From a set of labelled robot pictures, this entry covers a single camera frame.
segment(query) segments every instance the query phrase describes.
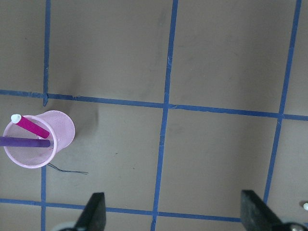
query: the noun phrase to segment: black wire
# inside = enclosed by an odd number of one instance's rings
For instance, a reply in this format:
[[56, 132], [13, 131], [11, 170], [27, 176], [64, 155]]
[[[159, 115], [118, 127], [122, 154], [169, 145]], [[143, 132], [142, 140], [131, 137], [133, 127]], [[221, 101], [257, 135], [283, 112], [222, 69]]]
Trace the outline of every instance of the black wire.
[[84, 175], [88, 174], [88, 172], [62, 170], [62, 169], [59, 169], [58, 167], [56, 167], [55, 165], [53, 165], [51, 163], [48, 163], [47, 165], [56, 169], [56, 170], [58, 170], [58, 171], [60, 171], [60, 172], [75, 172], [75, 173], [81, 173], [81, 174], [84, 174]]

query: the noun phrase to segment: purple marker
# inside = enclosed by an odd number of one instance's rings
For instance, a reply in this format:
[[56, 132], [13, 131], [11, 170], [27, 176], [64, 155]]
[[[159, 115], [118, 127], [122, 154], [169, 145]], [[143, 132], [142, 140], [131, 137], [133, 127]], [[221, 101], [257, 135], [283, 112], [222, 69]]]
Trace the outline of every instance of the purple marker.
[[49, 136], [49, 132], [41, 128], [39, 125], [33, 123], [32, 121], [24, 118], [20, 114], [14, 114], [11, 116], [12, 123], [46, 139]]
[[50, 140], [39, 140], [39, 139], [27, 139], [27, 138], [16, 138], [16, 137], [0, 137], [0, 146], [6, 147], [38, 147], [48, 148], [50, 147]]

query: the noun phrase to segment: pink marker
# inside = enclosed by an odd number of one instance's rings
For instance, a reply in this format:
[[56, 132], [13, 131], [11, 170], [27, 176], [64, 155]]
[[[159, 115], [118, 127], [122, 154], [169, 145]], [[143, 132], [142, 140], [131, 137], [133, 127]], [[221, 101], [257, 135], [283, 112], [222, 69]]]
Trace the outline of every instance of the pink marker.
[[36, 125], [32, 121], [24, 118], [20, 114], [14, 114], [11, 116], [12, 123], [46, 139], [49, 136], [49, 132], [41, 128], [39, 125]]

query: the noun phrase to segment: blue tape grid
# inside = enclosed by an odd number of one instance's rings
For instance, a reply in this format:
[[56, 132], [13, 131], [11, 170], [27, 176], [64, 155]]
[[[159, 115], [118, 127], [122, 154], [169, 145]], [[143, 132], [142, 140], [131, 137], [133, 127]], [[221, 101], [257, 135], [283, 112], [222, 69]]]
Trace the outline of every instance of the blue tape grid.
[[[270, 184], [271, 184], [272, 174], [273, 174], [274, 165], [275, 165], [275, 159], [276, 159], [276, 153], [277, 153], [277, 147], [278, 147], [278, 142], [279, 142], [282, 120], [283, 119], [290, 119], [290, 120], [308, 121], [308, 116], [305, 116], [305, 115], [302, 116], [302, 115], [284, 114], [284, 107], [285, 107], [285, 102], [286, 102], [286, 97], [287, 97], [287, 89], [288, 89], [290, 72], [291, 72], [291, 67], [292, 67], [292, 59], [293, 59], [293, 54], [294, 54], [296, 32], [297, 32], [297, 26], [298, 26], [298, 20], [299, 20], [300, 8], [301, 8], [301, 0], [296, 1], [295, 14], [294, 14], [294, 19], [293, 19], [291, 40], [290, 40], [290, 46], [289, 46], [289, 52], [288, 52], [288, 58], [287, 58], [287, 65], [286, 65], [286, 71], [285, 71], [285, 77], [284, 77], [279, 113], [237, 110], [237, 109], [228, 109], [228, 108], [204, 107], [204, 106], [194, 106], [194, 105], [169, 104], [170, 75], [171, 75], [171, 68], [172, 68], [173, 42], [174, 42], [174, 36], [175, 36], [177, 7], [178, 7], [178, 0], [173, 0], [171, 24], [170, 24], [170, 34], [169, 34], [168, 56], [167, 56], [167, 69], [166, 69], [164, 103], [140, 102], [140, 101], [130, 101], [130, 100], [117, 100], [117, 99], [95, 98], [95, 97], [86, 97], [86, 96], [74, 97], [74, 96], [71, 96], [71, 95], [62, 95], [62, 94], [48, 94], [51, 0], [46, 0], [43, 94], [42, 93], [36, 93], [36, 92], [26, 92], [26, 91], [0, 90], [1, 95], [22, 96], [22, 97], [31, 97], [31, 98], [43, 99], [43, 105], [44, 106], [47, 104], [48, 99], [50, 98], [50, 99], [59, 99], [59, 100], [81, 101], [81, 102], [111, 103], [111, 104], [119, 104], [119, 105], [162, 108], [163, 109], [163, 118], [162, 118], [161, 132], [160, 132], [160, 143], [159, 143], [159, 153], [158, 153], [158, 162], [157, 162], [157, 174], [156, 174], [156, 184], [155, 184], [153, 210], [152, 211], [146, 211], [146, 210], [122, 209], [122, 208], [111, 208], [111, 207], [106, 208], [107, 212], [128, 213], [128, 214], [138, 214], [138, 215], [152, 216], [153, 221], [151, 223], [151, 231], [155, 230], [157, 216], [173, 217], [173, 218], [191, 218], [191, 219], [241, 222], [239, 218], [206, 216], [206, 215], [196, 215], [196, 214], [182, 214], [182, 213], [168, 213], [168, 212], [159, 212], [158, 211], [158, 202], [159, 202], [159, 193], [160, 193], [160, 180], [161, 180], [162, 167], [163, 167], [163, 157], [164, 157], [164, 142], [165, 142], [165, 133], [166, 133], [166, 127], [167, 127], [167, 116], [168, 116], [168, 110], [169, 109], [171, 109], [171, 110], [181, 109], [181, 110], [189, 110], [189, 111], [226, 113], [226, 114], [233, 114], [233, 115], [260, 116], [260, 117], [276, 118], [277, 119], [277, 126], [276, 126], [275, 137], [274, 137], [273, 148], [272, 148], [272, 154], [271, 154], [271, 159], [270, 159], [270, 164], [269, 164], [267, 182], [266, 182], [266, 187], [265, 187], [265, 191], [264, 191], [264, 201], [266, 203], [268, 201], [269, 192], [270, 192]], [[41, 169], [41, 201], [40, 202], [0, 198], [0, 203], [40, 206], [41, 207], [41, 231], [45, 231], [46, 207], [58, 207], [58, 208], [70, 208], [70, 209], [84, 209], [84, 207], [85, 207], [84, 205], [70, 205], [70, 204], [58, 204], [58, 203], [47, 203], [46, 202], [46, 167], [42, 167], [42, 169]]]

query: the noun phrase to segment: vertical blue tape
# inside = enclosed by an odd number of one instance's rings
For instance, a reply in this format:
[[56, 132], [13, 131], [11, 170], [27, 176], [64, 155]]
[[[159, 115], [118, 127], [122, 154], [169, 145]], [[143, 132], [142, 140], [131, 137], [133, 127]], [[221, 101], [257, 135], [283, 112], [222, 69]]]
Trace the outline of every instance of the vertical blue tape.
[[41, 231], [46, 229], [46, 166], [41, 168], [41, 215], [40, 215], [40, 226]]
[[166, 134], [166, 128], [167, 128], [167, 118], [168, 118], [168, 108], [169, 108], [170, 80], [171, 80], [173, 46], [174, 46], [173, 44], [174, 44], [177, 12], [178, 12], [178, 0], [173, 0], [171, 23], [170, 23], [170, 33], [169, 33], [167, 66], [166, 66], [165, 96], [164, 96], [164, 105], [163, 105], [162, 125], [161, 125], [161, 130], [160, 130], [156, 184], [155, 184], [153, 211], [152, 211], [153, 220], [151, 223], [151, 231], [155, 231], [156, 218], [158, 215], [158, 201], [159, 201], [160, 183], [161, 183], [163, 160], [164, 160], [165, 134]]
[[269, 199], [270, 185], [271, 185], [271, 180], [272, 180], [272, 176], [273, 176], [273, 172], [274, 172], [277, 148], [278, 148], [280, 131], [281, 131], [281, 126], [282, 126], [282, 119], [284, 117], [284, 115], [283, 115], [284, 114], [284, 107], [285, 107], [285, 102], [286, 102], [286, 98], [287, 98], [288, 86], [289, 86], [289, 79], [290, 79], [290, 73], [291, 73], [291, 67], [292, 67], [292, 60], [293, 60], [293, 54], [294, 54], [294, 47], [295, 47], [295, 40], [296, 40], [296, 33], [297, 33], [297, 26], [298, 26], [301, 3], [302, 3], [301, 0], [297, 0], [296, 5], [295, 5], [295, 13], [294, 13], [294, 18], [293, 18], [293, 25], [292, 25], [292, 32], [291, 32], [288, 58], [287, 58], [287, 65], [286, 65], [286, 69], [285, 69], [283, 88], [282, 88], [282, 96], [281, 96], [280, 107], [279, 107], [280, 117], [277, 119], [275, 138], [274, 138], [272, 153], [271, 153], [271, 157], [270, 157], [268, 176], [267, 176], [267, 179], [266, 179], [266, 185], [265, 185], [264, 196], [263, 196], [263, 201], [265, 203], [267, 203], [268, 199]]
[[48, 102], [50, 18], [51, 18], [51, 0], [46, 0], [46, 9], [45, 9], [45, 41], [44, 41], [43, 106], [46, 106], [46, 104]]

